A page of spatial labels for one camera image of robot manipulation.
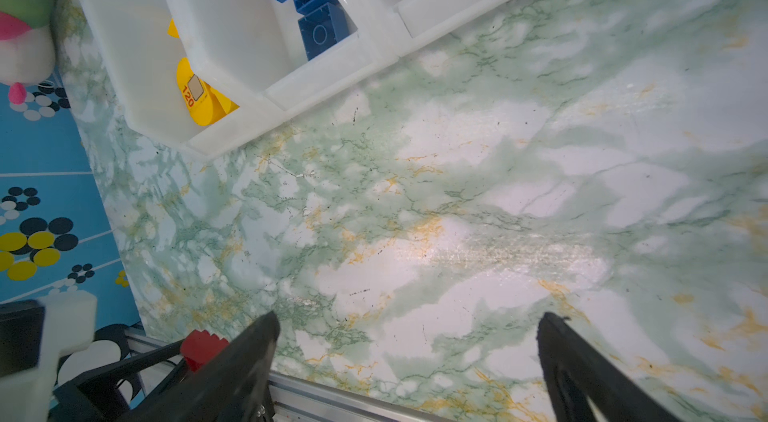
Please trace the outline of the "yellow rounded plate brick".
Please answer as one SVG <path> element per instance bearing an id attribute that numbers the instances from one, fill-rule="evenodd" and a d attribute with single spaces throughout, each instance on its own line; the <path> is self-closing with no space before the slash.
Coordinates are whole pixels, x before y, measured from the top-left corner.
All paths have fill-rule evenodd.
<path id="1" fill-rule="evenodd" d="M 189 115 L 199 126 L 210 126 L 239 108 L 194 74 L 187 58 L 181 58 L 176 68 L 176 84 Z"/>

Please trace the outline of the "yellow curved brick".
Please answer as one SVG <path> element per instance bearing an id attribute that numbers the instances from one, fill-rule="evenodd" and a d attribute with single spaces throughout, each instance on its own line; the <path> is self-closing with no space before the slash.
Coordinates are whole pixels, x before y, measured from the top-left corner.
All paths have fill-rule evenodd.
<path id="1" fill-rule="evenodd" d="M 178 34 L 178 30 L 176 28 L 174 20 L 170 20 L 169 26 L 168 26 L 168 34 L 172 38 L 177 38 L 179 40 L 180 35 Z"/>

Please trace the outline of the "small dark blue brick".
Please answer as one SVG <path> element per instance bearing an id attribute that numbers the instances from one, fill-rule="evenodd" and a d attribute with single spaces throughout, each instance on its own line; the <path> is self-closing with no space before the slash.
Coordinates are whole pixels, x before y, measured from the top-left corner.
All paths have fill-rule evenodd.
<path id="1" fill-rule="evenodd" d="M 338 4 L 322 4 L 298 20 L 308 60 L 313 60 L 349 36 L 345 12 Z"/>

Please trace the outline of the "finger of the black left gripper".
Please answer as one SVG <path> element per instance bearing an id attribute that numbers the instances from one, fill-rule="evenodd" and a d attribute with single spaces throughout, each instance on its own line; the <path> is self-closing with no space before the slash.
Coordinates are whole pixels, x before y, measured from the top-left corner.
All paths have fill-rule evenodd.
<path id="1" fill-rule="evenodd" d="M 130 412 L 118 383 L 180 354 L 182 340 L 81 373 L 53 391 L 51 421 L 117 421 Z"/>

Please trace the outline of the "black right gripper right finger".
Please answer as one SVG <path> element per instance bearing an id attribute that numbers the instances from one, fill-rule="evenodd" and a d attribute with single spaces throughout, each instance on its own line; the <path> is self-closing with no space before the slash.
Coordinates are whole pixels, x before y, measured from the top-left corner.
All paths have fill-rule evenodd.
<path id="1" fill-rule="evenodd" d="M 573 330 L 546 312 L 537 329 L 538 353 L 558 421 L 676 421 L 631 379 Z"/>

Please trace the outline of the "red brick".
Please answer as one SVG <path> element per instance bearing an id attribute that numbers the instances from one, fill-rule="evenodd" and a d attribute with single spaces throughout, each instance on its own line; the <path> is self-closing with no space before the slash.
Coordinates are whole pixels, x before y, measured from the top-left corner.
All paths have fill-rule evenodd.
<path id="1" fill-rule="evenodd" d="M 182 342 L 180 354 L 189 370 L 197 372 L 229 345 L 226 338 L 207 330 L 194 330 Z"/>

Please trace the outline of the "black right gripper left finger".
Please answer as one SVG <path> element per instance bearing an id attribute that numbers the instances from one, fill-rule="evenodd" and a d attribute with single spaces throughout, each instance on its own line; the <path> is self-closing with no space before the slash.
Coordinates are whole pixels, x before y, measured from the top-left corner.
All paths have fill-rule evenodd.
<path id="1" fill-rule="evenodd" d="M 121 421 L 272 421 L 268 378 L 280 335 L 270 311 L 248 326 L 210 362 Z"/>

